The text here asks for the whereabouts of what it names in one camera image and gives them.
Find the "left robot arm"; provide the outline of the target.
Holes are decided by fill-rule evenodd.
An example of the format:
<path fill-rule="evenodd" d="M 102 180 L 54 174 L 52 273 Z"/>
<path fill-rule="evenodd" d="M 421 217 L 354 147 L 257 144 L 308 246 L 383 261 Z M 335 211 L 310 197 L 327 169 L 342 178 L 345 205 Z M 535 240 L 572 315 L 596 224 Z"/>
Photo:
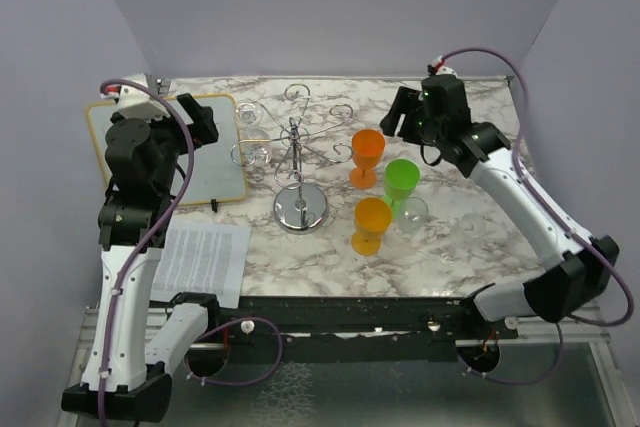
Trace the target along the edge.
<path fill-rule="evenodd" d="M 105 135 L 111 179 L 99 212 L 102 288 L 90 358 L 78 384 L 61 399 L 65 412 L 98 419 L 159 422 L 171 398 L 173 374 L 197 339 L 214 339 L 221 318 L 212 294 L 185 294 L 152 340 L 146 338 L 151 290 L 167 227 L 185 194 L 171 192 L 178 158 L 217 142 L 213 111 L 193 96 L 167 102 L 159 114 L 118 113 Z"/>

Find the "green wine glass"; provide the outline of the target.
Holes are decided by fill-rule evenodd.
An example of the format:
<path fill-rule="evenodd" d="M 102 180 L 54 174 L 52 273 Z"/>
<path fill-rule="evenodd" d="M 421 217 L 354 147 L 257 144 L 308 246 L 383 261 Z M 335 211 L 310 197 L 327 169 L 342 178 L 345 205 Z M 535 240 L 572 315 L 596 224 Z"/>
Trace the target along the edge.
<path fill-rule="evenodd" d="M 401 204 L 415 191 L 420 180 L 420 169 L 412 161 L 396 159 L 389 162 L 384 172 L 384 195 L 382 200 L 396 217 Z"/>

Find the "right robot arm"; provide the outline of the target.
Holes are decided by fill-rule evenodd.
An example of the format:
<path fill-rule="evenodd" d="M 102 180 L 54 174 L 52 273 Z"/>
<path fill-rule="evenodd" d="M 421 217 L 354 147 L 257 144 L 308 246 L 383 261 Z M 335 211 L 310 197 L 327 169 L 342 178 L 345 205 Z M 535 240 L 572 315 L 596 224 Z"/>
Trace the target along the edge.
<path fill-rule="evenodd" d="M 492 284 L 466 297 L 461 330 L 481 338 L 496 321 L 537 316 L 558 323 L 604 292 L 619 247 L 594 237 L 570 218 L 515 161 L 505 135 L 490 122 L 474 122 L 462 80 L 452 74 L 401 87 L 380 122 L 384 135 L 434 147 L 506 213 L 534 250 L 544 273 L 526 281 Z"/>

